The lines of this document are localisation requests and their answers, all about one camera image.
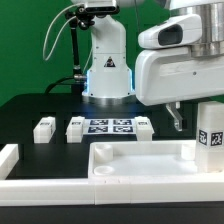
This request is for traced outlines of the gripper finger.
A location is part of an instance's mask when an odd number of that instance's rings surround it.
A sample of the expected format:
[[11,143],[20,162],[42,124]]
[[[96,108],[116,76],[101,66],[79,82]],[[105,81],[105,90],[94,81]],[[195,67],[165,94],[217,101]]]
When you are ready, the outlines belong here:
[[174,127],[177,131],[183,130],[183,118],[179,113],[180,103],[179,102],[171,102],[166,104],[166,109],[171,114],[174,120]]

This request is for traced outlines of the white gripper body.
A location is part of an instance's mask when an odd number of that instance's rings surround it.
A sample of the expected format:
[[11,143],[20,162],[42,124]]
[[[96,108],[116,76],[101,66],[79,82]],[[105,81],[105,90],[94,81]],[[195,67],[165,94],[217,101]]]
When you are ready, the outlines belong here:
[[136,60],[135,91],[146,106],[224,94],[224,56],[192,58],[188,47],[144,50]]

